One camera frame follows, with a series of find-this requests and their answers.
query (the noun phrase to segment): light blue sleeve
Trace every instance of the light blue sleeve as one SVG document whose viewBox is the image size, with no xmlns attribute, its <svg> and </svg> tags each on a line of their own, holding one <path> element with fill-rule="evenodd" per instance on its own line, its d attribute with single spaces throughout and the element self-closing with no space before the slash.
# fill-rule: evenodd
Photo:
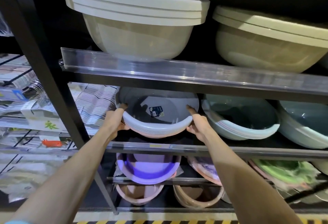
<svg viewBox="0 0 328 224">
<path fill-rule="evenodd" d="M 12 220 L 10 222 L 6 222 L 5 224 L 29 224 L 29 223 L 21 220 Z"/>
</svg>

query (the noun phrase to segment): black and yellow striped tape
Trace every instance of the black and yellow striped tape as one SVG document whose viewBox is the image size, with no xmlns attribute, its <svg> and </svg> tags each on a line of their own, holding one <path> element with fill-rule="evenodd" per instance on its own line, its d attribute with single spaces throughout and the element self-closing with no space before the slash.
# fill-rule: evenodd
<svg viewBox="0 0 328 224">
<path fill-rule="evenodd" d="M 328 224 L 328 220 L 302 219 L 304 224 Z M 74 224 L 238 224 L 236 220 L 189 220 L 189 221 L 162 221 L 162 220 L 118 220 L 118 221 L 79 221 Z"/>
</svg>

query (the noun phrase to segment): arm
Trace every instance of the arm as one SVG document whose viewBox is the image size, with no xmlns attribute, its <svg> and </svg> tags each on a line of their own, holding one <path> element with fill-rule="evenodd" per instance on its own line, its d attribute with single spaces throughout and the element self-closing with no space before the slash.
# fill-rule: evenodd
<svg viewBox="0 0 328 224">
<path fill-rule="evenodd" d="M 108 111 L 96 135 L 38 188 L 11 220 L 33 224 L 68 223 L 92 183 L 107 144 L 117 136 L 117 131 L 129 129 L 121 122 L 125 108 L 122 105 Z"/>
<path fill-rule="evenodd" d="M 224 143 L 206 117 L 189 106 L 187 108 L 194 120 L 187 131 L 207 146 L 238 221 L 241 224 L 301 224 L 278 192 Z"/>
</svg>

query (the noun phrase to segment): person's right arm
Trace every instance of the person's right arm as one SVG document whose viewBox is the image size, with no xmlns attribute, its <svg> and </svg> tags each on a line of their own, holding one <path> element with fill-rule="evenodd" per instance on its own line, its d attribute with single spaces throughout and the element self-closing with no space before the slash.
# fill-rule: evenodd
<svg viewBox="0 0 328 224">
<path fill-rule="evenodd" d="M 279 193 L 224 143 L 206 117 L 187 108 L 194 120 L 187 131 L 207 146 L 238 221 L 241 224 L 301 224 Z"/>
</svg>

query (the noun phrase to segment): person's left arm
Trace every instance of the person's left arm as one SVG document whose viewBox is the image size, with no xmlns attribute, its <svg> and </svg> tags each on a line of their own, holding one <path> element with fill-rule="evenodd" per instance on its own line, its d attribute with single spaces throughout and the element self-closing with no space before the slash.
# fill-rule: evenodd
<svg viewBox="0 0 328 224">
<path fill-rule="evenodd" d="M 38 188 L 11 220 L 31 224 L 68 223 L 89 189 L 108 143 L 117 136 L 117 131 L 129 129 L 121 122 L 125 108 L 122 105 L 108 111 L 96 135 Z"/>
</svg>

